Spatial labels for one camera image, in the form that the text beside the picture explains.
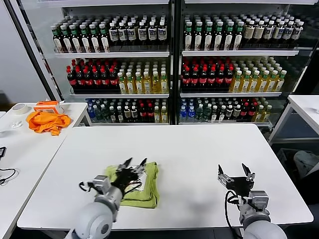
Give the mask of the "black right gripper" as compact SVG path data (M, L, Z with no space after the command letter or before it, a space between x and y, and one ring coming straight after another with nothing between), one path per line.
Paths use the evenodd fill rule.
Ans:
M242 168L246 177L232 177L224 174L220 164L218 165L218 181L226 186L228 190L232 190L236 195L248 197L254 186L255 173L252 173L249 167L242 163Z

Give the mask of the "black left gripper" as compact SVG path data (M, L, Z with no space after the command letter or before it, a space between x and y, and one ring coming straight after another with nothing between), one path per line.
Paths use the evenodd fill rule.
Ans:
M139 178L138 174L143 174L145 171L146 161L145 158L139 165L135 168L127 168L132 161L132 158L127 159L124 163L119 164L116 169L116 179L112 182L112 186L118 188L122 193L129 186L131 181L136 181Z

